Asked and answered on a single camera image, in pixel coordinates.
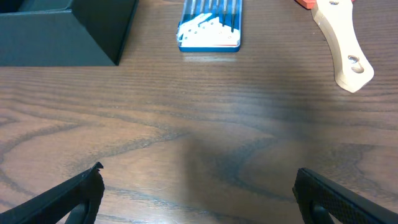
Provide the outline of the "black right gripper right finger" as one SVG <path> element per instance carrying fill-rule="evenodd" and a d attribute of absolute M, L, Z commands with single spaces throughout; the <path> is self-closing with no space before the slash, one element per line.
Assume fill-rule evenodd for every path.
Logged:
<path fill-rule="evenodd" d="M 397 214 L 308 168 L 297 171 L 292 188 L 306 224 L 397 223 Z"/>

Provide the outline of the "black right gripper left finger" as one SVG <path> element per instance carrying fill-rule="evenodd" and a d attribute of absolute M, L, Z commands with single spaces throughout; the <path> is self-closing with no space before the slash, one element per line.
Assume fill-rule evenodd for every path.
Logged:
<path fill-rule="evenodd" d="M 1 214 L 1 223 L 94 223 L 104 194 L 103 165 L 90 169 Z"/>

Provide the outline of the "orange scraper wooden handle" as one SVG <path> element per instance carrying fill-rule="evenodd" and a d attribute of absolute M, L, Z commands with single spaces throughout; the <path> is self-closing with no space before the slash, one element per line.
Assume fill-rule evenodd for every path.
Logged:
<path fill-rule="evenodd" d="M 374 69 L 361 50 L 353 25 L 352 0 L 297 0 L 312 13 L 328 42 L 333 58 L 335 82 L 355 93 L 369 83 Z"/>

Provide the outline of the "blue screwdriver set case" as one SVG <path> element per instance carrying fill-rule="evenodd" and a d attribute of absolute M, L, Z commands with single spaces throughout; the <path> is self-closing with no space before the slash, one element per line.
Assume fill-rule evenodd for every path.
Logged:
<path fill-rule="evenodd" d="M 237 52 L 242 0 L 185 0 L 176 40 L 181 52 Z"/>

